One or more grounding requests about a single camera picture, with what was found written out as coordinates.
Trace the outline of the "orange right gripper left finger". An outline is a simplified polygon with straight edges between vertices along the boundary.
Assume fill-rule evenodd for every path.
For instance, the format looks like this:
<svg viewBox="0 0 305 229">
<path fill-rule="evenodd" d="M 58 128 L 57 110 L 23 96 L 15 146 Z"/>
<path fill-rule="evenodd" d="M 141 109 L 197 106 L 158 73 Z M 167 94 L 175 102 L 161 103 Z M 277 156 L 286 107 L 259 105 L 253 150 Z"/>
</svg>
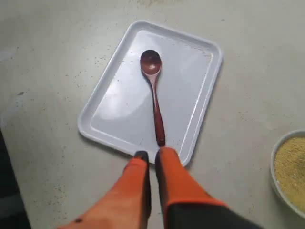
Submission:
<svg viewBox="0 0 305 229">
<path fill-rule="evenodd" d="M 152 210 L 148 153 L 137 151 L 112 188 L 60 229 L 145 229 Z"/>
</svg>

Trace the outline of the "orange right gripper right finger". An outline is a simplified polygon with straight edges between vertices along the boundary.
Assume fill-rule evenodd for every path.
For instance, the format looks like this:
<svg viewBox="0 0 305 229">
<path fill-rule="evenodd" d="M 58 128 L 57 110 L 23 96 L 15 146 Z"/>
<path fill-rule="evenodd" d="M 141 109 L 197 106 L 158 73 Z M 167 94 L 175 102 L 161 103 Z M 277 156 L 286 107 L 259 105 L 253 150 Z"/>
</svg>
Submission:
<svg viewBox="0 0 305 229">
<path fill-rule="evenodd" d="M 212 197 L 189 174 L 173 148 L 161 147 L 155 158 L 163 226 L 166 229 L 258 229 Z"/>
</svg>

